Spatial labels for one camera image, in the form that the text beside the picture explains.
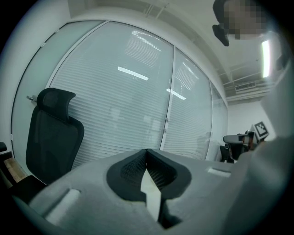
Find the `chair armrest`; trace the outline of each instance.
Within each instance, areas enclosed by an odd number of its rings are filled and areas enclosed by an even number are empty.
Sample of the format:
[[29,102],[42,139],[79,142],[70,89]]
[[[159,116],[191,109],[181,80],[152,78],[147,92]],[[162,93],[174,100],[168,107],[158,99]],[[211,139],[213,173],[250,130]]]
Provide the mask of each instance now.
[[4,152],[7,150],[6,144],[3,142],[0,142],[0,152]]

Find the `air vent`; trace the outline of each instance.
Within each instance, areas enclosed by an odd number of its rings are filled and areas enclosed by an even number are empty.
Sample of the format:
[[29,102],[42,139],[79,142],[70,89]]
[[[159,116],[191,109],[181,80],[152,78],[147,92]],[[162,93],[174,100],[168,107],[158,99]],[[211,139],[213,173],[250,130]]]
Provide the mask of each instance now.
[[256,87],[255,82],[246,83],[246,84],[243,84],[243,85],[235,86],[235,91],[238,92],[238,91],[241,91],[241,90],[248,90],[248,89],[251,89],[251,88],[254,88],[254,87]]

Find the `white ceiling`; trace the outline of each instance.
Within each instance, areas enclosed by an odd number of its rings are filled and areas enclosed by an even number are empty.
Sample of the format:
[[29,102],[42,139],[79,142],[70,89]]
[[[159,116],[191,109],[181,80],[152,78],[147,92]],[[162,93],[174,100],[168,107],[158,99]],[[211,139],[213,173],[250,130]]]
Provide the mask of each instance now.
[[[77,0],[68,0],[76,4]],[[257,81],[261,93],[273,86],[282,71],[273,68],[272,75],[262,78],[261,43],[270,40],[271,61],[281,55],[280,44],[274,33],[268,33],[250,40],[235,40],[230,37],[230,46],[225,47],[214,36],[212,25],[218,24],[213,13],[214,0],[85,0],[86,9],[99,6],[118,6],[146,13],[167,22],[185,34],[207,56],[218,72],[226,90],[227,97],[237,97],[234,86]]]

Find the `chair headrest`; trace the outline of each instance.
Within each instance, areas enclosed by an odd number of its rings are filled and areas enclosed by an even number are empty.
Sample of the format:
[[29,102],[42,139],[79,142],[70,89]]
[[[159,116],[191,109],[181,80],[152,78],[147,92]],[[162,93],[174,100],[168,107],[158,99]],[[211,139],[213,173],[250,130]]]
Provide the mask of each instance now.
[[75,93],[56,88],[42,90],[37,98],[39,109],[58,118],[64,122],[69,122],[68,105]]

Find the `mesh backrest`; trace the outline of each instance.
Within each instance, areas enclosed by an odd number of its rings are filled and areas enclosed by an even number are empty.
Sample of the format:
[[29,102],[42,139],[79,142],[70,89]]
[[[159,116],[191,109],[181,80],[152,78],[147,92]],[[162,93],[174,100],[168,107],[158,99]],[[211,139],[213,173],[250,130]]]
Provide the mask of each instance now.
[[68,104],[73,97],[71,92],[45,89],[39,94],[38,106],[32,114],[26,163],[29,170],[46,184],[71,170],[84,136],[82,123],[68,117]]

